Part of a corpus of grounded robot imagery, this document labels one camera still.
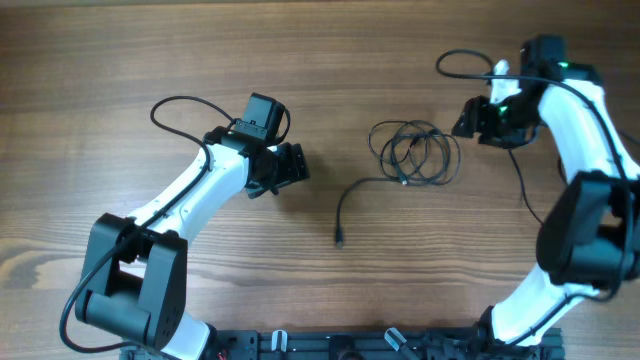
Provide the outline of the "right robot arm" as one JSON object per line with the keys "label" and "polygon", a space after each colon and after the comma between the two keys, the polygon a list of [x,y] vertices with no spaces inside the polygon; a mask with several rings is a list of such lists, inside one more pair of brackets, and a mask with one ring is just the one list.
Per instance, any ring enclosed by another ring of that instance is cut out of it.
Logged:
{"label": "right robot arm", "polygon": [[492,346],[534,346],[581,301],[609,302],[638,278],[639,166],[610,120],[600,76],[567,60],[562,37],[526,41],[519,75],[500,61],[482,78],[490,95],[466,102],[453,135],[512,150],[544,125],[567,182],[539,229],[535,266],[488,310]]}

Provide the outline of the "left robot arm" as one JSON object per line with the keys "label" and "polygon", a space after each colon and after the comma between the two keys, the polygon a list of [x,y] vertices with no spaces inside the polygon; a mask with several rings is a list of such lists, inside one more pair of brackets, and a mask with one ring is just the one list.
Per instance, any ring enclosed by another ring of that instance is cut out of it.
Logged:
{"label": "left robot arm", "polygon": [[126,217],[92,226],[79,283],[60,320],[62,342],[78,353],[227,359],[217,329],[186,313],[188,250],[233,196],[278,194],[308,178],[300,145],[285,138],[289,110],[252,93],[244,114],[197,138],[154,124],[198,147],[193,162],[156,198]]}

